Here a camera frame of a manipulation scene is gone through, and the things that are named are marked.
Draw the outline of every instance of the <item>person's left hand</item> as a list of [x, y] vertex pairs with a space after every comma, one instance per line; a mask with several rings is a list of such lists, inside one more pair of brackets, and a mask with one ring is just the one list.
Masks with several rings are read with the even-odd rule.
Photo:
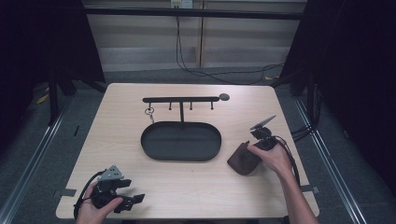
[[[97, 182], [91, 183], [87, 190], [85, 191], [84, 199], [91, 197], [93, 188], [96, 186]], [[102, 223], [107, 215], [114, 211], [121, 203], [122, 198], [115, 198], [106, 206], [101, 209], [97, 209], [93, 204], [91, 199], [85, 200], [78, 211], [78, 218], [76, 223], [87, 223], [87, 224], [100, 224]]]

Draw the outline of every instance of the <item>black cable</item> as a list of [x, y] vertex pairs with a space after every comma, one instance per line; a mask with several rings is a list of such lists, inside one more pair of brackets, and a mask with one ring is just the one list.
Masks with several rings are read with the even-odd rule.
[[313, 120], [309, 123], [308, 126], [303, 127], [297, 131], [291, 132], [293, 136], [294, 142], [298, 142], [307, 135], [311, 134], [317, 127], [320, 118], [321, 104], [322, 104], [323, 96], [321, 95], [318, 87], [315, 89], [315, 100], [314, 100], [314, 117]]
[[[181, 63], [182, 63], [182, 64], [180, 64], [180, 62], [178, 61], [178, 58], [179, 58], [178, 55], [179, 55], [179, 54], [180, 54], [180, 60], [181, 60]], [[177, 50], [176, 50], [176, 57], [177, 57], [177, 65], [178, 65], [183, 71], [186, 71], [186, 72], [188, 72], [189, 74], [194, 75], [194, 76], [197, 76], [197, 77], [212, 77], [212, 78], [214, 78], [214, 79], [216, 79], [216, 80], [218, 80], [218, 81], [225, 82], [225, 83], [232, 84], [232, 85], [253, 85], [253, 84], [256, 84], [256, 83], [262, 81], [262, 79], [263, 79], [263, 77], [264, 77], [264, 71], [268, 71], [268, 70], [270, 70], [270, 69], [273, 69], [273, 68], [276, 68], [276, 67], [278, 67], [278, 66], [283, 66], [283, 65], [284, 65], [284, 63], [268, 64], [268, 65], [265, 65], [262, 69], [260, 69], [260, 70], [255, 70], [255, 71], [221, 72], [221, 73], [213, 73], [213, 74], [208, 74], [208, 73], [201, 72], [201, 71], [192, 71], [192, 70], [190, 70], [189, 68], [187, 68], [187, 66], [186, 66], [186, 64], [185, 64], [185, 62], [184, 62], [184, 58], [183, 58], [182, 47], [181, 47], [181, 38], [180, 38], [180, 22], [179, 22], [179, 17], [177, 17]], [[262, 74], [261, 74], [261, 76], [260, 76], [259, 79], [255, 80], [255, 81], [252, 81], [252, 82], [249, 82], [249, 83], [234, 83], [234, 82], [230, 82], [230, 81], [227, 81], [227, 80], [224, 80], [224, 79], [221, 79], [221, 78], [216, 77], [216, 76], [219, 76], [219, 75], [241, 74], [241, 73], [242, 73], [242, 74], [262, 73]]]
[[274, 136], [274, 138], [275, 138], [275, 140], [283, 147], [283, 149], [285, 149], [286, 154], [287, 154], [288, 157], [289, 157], [289, 160], [290, 160], [290, 163], [291, 163], [291, 167], [292, 167], [292, 169], [293, 169], [294, 176], [295, 176], [295, 178], [296, 178], [297, 184], [298, 184], [299, 187], [301, 187], [301, 183], [300, 183], [300, 173], [298, 172], [298, 168], [297, 168], [296, 161], [295, 161], [295, 159], [293, 158], [293, 156], [292, 156], [292, 154], [291, 154], [291, 151], [290, 151], [290, 148], [288, 147], [288, 144], [287, 144], [286, 141], [285, 141], [282, 137], [280, 137], [280, 136]]
[[82, 203], [83, 203], [85, 200], [87, 200], [87, 199], [83, 199], [83, 197], [84, 197], [85, 191], [87, 190], [88, 186], [91, 184], [91, 182], [92, 182], [97, 176], [102, 175], [105, 171], [106, 171], [106, 170], [100, 171], [100, 172], [96, 173], [96, 175], [93, 175], [93, 176], [91, 177], [91, 179], [90, 179], [90, 180], [87, 182], [87, 184], [85, 185], [85, 187], [84, 187], [84, 189], [82, 190], [82, 192], [79, 194], [79, 197], [78, 197], [78, 199], [77, 199], [77, 202], [76, 202], [76, 204], [74, 205], [74, 207], [75, 207], [75, 208], [74, 208], [74, 217], [75, 217], [75, 219], [77, 219], [77, 217], [78, 217], [78, 210], [79, 210], [79, 208], [81, 207]]
[[271, 86], [272, 88], [276, 88], [276, 87], [278, 87], [280, 85], [283, 85], [285, 83], [289, 83], [295, 76], [298, 76], [303, 71], [304, 71], [304, 69], [300, 69], [300, 70], [297, 70], [295, 72], [289, 73], [289, 74], [287, 74], [285, 76], [282, 76], [278, 80], [276, 80], [273, 83], [271, 83], [269, 86]]

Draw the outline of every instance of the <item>electrical cable on wall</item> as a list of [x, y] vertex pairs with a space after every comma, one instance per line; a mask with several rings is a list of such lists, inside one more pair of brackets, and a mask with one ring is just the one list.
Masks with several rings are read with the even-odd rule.
[[[177, 58], [177, 65], [183, 70], [188, 72], [191, 75], [194, 75], [196, 77], [212, 77], [215, 80], [227, 83], [227, 84], [232, 84], [232, 85], [254, 85], [256, 83], [259, 83], [262, 81], [262, 79], [264, 78], [264, 72], [274, 69], [276, 67], [279, 66], [283, 66], [284, 63], [278, 63], [278, 64], [268, 64], [265, 65], [262, 69], [260, 70], [255, 70], [255, 71], [242, 71], [242, 72], [221, 72], [221, 73], [212, 73], [212, 74], [208, 74], [205, 72], [201, 72], [201, 71], [193, 71], [190, 70], [189, 68], [187, 68], [186, 64], [184, 63], [184, 59], [183, 59], [183, 53], [182, 53], [182, 47], [181, 47], [181, 38], [180, 38], [180, 21], [179, 21], [179, 17], [177, 17], [177, 50], [176, 50], [176, 58]], [[231, 81], [227, 81], [221, 78], [218, 78], [216, 76], [219, 75], [229, 75], [229, 74], [255, 74], [255, 73], [261, 73], [260, 77], [252, 82], [249, 83], [235, 83], [235, 82], [231, 82]]]

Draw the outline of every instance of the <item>wall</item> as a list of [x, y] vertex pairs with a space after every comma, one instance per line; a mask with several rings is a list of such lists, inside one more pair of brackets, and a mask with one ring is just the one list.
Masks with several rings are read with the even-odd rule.
[[[170, 0], [95, 1], [85, 6], [170, 7]], [[193, 1], [193, 8], [303, 12], [305, 1]], [[108, 71], [177, 67], [175, 17], [88, 15], [102, 66]], [[187, 67], [282, 63], [298, 21], [180, 18]]]

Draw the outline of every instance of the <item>black oval tray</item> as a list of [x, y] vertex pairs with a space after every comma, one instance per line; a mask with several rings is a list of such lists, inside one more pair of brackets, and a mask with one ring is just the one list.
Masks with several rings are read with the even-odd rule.
[[221, 134], [208, 123], [160, 121], [143, 131], [140, 142], [154, 160], [209, 161], [219, 153]]

